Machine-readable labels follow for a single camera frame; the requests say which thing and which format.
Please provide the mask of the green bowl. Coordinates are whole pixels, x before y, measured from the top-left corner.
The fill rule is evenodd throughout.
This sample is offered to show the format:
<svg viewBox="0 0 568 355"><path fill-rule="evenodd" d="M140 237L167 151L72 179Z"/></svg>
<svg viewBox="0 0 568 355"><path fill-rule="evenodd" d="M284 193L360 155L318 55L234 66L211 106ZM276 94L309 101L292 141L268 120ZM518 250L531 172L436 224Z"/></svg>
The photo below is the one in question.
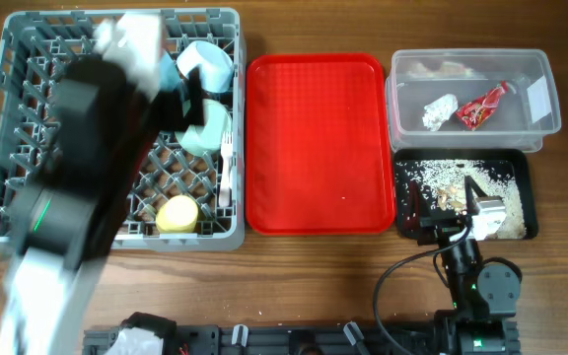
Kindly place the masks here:
<svg viewBox="0 0 568 355"><path fill-rule="evenodd" d="M232 131L232 116L225 106L211 99L203 100L204 126L190 125L175 137L180 147L193 156L202 157L220 150L225 132Z"/></svg>

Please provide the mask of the rice and food scraps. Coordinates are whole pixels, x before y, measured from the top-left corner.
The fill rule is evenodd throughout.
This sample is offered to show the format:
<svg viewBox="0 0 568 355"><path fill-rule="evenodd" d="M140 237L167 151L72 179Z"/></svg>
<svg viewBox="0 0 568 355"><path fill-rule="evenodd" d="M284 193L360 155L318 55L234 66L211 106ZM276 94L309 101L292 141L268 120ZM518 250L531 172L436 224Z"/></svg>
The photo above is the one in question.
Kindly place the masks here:
<svg viewBox="0 0 568 355"><path fill-rule="evenodd" d="M506 161L484 160L407 160L396 168L396 183L408 192L415 181L426 201L436 212L466 210L464 177L470 176L488 196L499 196L506 207L506 218L488 239L521 240L527 234L521 193Z"/></svg>

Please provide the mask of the light blue bowl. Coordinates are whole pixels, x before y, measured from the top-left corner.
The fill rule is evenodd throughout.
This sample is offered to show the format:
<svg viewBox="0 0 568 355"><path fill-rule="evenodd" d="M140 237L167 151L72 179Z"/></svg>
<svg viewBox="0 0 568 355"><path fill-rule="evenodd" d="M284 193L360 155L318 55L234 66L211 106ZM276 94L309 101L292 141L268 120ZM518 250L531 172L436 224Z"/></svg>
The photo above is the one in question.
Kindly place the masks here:
<svg viewBox="0 0 568 355"><path fill-rule="evenodd" d="M231 57L219 46L204 40L190 43L176 59L180 74L187 77L198 68L202 89L222 94L231 85L234 77L234 64Z"/></svg>

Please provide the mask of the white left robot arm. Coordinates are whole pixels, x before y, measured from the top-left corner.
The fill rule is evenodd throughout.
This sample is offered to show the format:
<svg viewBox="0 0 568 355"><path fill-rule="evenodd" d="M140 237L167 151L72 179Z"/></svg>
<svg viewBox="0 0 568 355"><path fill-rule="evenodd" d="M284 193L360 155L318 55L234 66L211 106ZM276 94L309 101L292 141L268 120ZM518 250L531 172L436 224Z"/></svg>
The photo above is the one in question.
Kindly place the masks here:
<svg viewBox="0 0 568 355"><path fill-rule="evenodd" d="M159 14L129 12L95 30L92 54L60 79L59 126L11 205L1 354L68 354L125 219L125 200L163 131L204 121L200 74L162 85Z"/></svg>

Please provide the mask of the white plastic fork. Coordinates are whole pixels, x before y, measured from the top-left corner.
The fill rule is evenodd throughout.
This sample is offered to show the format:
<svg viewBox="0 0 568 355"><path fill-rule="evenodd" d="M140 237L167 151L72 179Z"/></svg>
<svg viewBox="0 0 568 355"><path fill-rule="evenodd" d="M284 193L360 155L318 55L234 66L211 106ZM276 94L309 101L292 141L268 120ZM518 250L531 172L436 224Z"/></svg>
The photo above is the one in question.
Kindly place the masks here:
<svg viewBox="0 0 568 355"><path fill-rule="evenodd" d="M220 207L228 207L231 202L230 173L233 158L233 134L231 131L225 131L223 133L220 154L223 159L223 166L218 202Z"/></svg>

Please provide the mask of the red snack wrapper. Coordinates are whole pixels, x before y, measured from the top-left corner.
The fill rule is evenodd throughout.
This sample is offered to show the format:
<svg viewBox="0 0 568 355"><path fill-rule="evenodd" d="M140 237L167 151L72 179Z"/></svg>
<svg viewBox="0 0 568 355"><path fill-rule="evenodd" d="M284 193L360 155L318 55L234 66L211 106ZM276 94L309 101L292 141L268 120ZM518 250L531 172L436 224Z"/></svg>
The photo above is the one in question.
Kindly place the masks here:
<svg viewBox="0 0 568 355"><path fill-rule="evenodd" d="M468 129L474 131L494 114L501 98L508 92L508 83L501 81L483 96L459 107L456 116Z"/></svg>

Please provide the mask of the light blue plate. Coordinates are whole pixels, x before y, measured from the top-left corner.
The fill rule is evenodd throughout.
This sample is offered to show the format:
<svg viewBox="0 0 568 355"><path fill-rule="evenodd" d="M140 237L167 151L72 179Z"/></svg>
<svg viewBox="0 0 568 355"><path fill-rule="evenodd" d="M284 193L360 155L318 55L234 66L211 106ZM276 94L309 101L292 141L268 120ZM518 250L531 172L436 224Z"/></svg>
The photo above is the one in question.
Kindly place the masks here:
<svg viewBox="0 0 568 355"><path fill-rule="evenodd" d="M178 72L176 62L166 51L160 59L160 91L174 92L180 89L181 76Z"/></svg>

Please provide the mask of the white napkin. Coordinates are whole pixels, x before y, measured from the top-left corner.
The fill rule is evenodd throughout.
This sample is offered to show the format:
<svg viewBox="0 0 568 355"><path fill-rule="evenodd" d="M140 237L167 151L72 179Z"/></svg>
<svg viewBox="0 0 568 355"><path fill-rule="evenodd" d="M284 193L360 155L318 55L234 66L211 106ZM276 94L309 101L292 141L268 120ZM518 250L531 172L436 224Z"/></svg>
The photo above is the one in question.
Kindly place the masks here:
<svg viewBox="0 0 568 355"><path fill-rule="evenodd" d="M423 124L429 131L438 131L458 108L457 97L453 94L445 94L424 107Z"/></svg>

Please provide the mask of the yellow plastic cup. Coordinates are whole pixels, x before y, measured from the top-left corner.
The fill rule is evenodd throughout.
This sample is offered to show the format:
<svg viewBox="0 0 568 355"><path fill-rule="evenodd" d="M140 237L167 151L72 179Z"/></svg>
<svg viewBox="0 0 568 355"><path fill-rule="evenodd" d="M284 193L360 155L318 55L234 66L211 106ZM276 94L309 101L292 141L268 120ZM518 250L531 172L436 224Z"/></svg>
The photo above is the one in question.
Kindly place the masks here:
<svg viewBox="0 0 568 355"><path fill-rule="evenodd" d="M178 195L158 211L156 226L160 233L192 233L198 214L198 205L191 197Z"/></svg>

